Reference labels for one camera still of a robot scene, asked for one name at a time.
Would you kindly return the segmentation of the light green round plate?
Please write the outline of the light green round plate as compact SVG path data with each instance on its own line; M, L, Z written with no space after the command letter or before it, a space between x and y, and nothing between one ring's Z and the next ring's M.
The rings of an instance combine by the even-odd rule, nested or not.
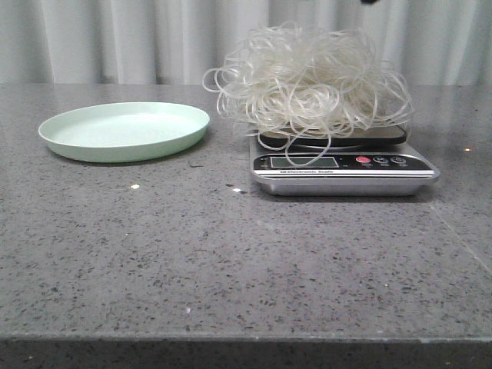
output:
M123 163L173 155L198 143L209 115L164 102L123 102L75 109L44 121L40 137L78 161Z

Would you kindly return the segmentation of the silver black kitchen scale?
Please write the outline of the silver black kitchen scale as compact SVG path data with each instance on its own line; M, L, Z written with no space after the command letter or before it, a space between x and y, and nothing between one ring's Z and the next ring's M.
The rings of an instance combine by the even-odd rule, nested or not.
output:
M289 148L276 134L250 139L253 179L283 196L406 196L440 176L407 143L399 126L357 129L331 141L300 138Z

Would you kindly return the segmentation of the white pleated curtain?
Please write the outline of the white pleated curtain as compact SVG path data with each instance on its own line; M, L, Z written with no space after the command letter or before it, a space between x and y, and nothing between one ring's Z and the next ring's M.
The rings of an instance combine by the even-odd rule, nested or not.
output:
M489 1L3 1L1 80L197 84L285 22L361 28L413 85L491 82Z

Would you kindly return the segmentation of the white translucent vermicelli bundle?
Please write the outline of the white translucent vermicelli bundle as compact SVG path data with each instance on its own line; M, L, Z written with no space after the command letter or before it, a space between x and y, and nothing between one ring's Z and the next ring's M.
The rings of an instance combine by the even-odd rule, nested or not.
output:
M404 77L376 57L362 30L329 32L287 22L251 30L202 78L223 118L254 126L258 144L302 138L327 151L335 138L407 124L414 113Z

